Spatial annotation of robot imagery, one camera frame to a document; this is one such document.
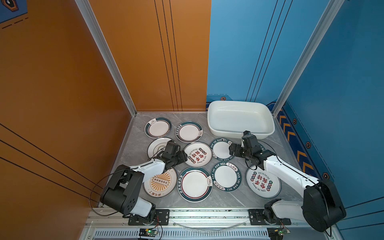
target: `black mounting plate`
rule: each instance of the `black mounting plate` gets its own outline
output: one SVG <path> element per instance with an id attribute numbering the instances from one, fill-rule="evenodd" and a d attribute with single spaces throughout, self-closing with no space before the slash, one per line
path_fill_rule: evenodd
<path id="1" fill-rule="evenodd" d="M 280 223 L 269 224 L 264 220 L 264 209 L 248 209 L 249 220 L 251 221 L 251 225 L 280 225 Z M 289 218 L 281 219 L 284 225 L 291 225 L 291 220 Z"/>
<path id="2" fill-rule="evenodd" d="M 159 218 L 159 223 L 162 226 L 168 225 L 169 220 L 169 209 L 156 209 L 155 220 L 150 225 L 157 224 L 157 217 Z M 129 217 L 128 225 L 130 226 L 148 226 L 148 224 L 144 224 L 138 215 L 134 215 Z"/>

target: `plate with orange sunburst pattern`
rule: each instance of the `plate with orange sunburst pattern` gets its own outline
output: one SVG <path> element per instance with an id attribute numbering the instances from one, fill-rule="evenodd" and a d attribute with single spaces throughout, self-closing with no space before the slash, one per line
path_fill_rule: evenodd
<path id="1" fill-rule="evenodd" d="M 164 197 L 175 188 L 177 182 L 176 171 L 172 168 L 165 173 L 153 176 L 143 183 L 144 190 L 151 197 Z"/>

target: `gray marble tabletop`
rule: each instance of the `gray marble tabletop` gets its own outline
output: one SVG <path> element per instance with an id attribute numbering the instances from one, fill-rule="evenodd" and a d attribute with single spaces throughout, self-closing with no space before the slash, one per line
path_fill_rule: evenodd
<path id="1" fill-rule="evenodd" d="M 199 139 L 199 142 L 203 142 L 209 145 L 214 139 L 218 138 L 209 130 L 206 113 L 138 113 L 133 121 L 132 129 L 124 151 L 116 166 L 121 164 L 133 166 L 148 161 L 147 149 L 151 142 L 155 139 L 148 137 L 145 134 L 144 129 L 149 120 L 157 117 L 164 117 L 171 121 L 172 129 L 170 133 L 165 137 L 169 137 L 176 143 L 180 144 L 181 149 L 184 149 L 188 144 L 177 139 L 175 130 L 176 127 L 184 121 L 195 121 L 203 127 L 204 133 L 203 136 Z M 292 153 L 288 153 L 287 150 L 283 147 L 283 141 L 286 141 L 286 139 L 282 139 L 281 134 L 279 134 L 277 131 L 281 131 L 280 126 L 276 126 L 275 132 L 271 136 L 268 136 L 266 139 L 263 139 L 263 141 L 270 144 L 278 156 L 283 160 L 295 167 L 298 167 L 296 159 L 292 157 Z M 229 139 L 234 143 L 239 144 L 241 142 L 240 139 Z M 272 150 L 266 144 L 262 144 L 267 149 Z M 234 159 L 230 160 L 230 162 L 235 164 L 240 169 L 242 175 L 242 182 L 240 187 L 233 192 L 224 192 L 213 186 L 212 192 L 205 200 L 193 203 L 188 202 L 182 198 L 176 187 L 170 194 L 161 198 L 151 197 L 144 191 L 142 187 L 140 197 L 156 204 L 157 207 L 264 207 L 265 203 L 272 200 L 259 197 L 250 190 L 245 181 L 245 175 L 248 167 L 246 166 L 244 159 L 235 157 Z M 219 163 L 219 161 L 212 158 L 212 160 L 203 168 L 205 168 L 210 173 L 214 165 L 217 163 Z M 186 163 L 177 165 L 175 167 L 177 175 L 179 176 L 180 173 L 188 167 L 189 166 Z M 275 198 L 281 198 L 287 201 L 302 200 L 301 196 L 283 181 L 281 181 L 281 191 Z"/>

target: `orange wall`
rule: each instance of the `orange wall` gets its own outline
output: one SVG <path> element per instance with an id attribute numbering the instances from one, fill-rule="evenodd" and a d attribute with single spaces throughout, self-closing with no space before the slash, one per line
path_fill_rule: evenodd
<path id="1" fill-rule="evenodd" d="M 210 0 L 90 0 L 138 111 L 205 110 Z"/>
<path id="2" fill-rule="evenodd" d="M 0 28 L 0 123 L 89 180 L 0 126 L 0 157 L 20 166 L 0 159 L 0 239 L 77 239 L 131 116 L 75 1 L 29 0 L 19 18 Z"/>

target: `orange chevron arrow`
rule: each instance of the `orange chevron arrow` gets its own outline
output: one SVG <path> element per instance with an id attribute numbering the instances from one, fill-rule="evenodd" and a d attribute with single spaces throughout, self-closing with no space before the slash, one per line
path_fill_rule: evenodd
<path id="1" fill-rule="evenodd" d="M 283 115 L 280 116 L 280 125 L 281 125 L 281 119 L 282 119 L 282 118 L 287 118 L 287 117 L 286 117 L 286 116 L 283 116 Z"/>
<path id="2" fill-rule="evenodd" d="M 286 126 L 290 127 L 291 125 L 289 125 L 288 123 L 284 123 L 283 126 L 284 126 L 283 131 L 284 131 L 284 133 L 285 133 L 285 127 L 286 127 Z"/>
<path id="3" fill-rule="evenodd" d="M 301 155 L 301 156 L 304 156 L 304 157 L 307 157 L 307 155 L 306 155 L 305 153 L 300 152 L 300 151 L 297 151 L 297 162 L 300 162 L 300 161 L 299 161 L 300 155 Z"/>
<path id="4" fill-rule="evenodd" d="M 294 132 L 290 132 L 290 131 L 288 131 L 288 136 L 287 136 L 288 142 L 289 142 L 289 136 L 290 136 L 290 135 L 294 135 L 294 136 L 296 136 L 296 134 L 295 134 Z"/>
<path id="5" fill-rule="evenodd" d="M 303 173 L 305 173 L 305 167 L 309 167 L 310 169 L 313 170 L 313 167 L 311 165 L 309 165 L 308 163 L 306 162 L 303 162 Z"/>

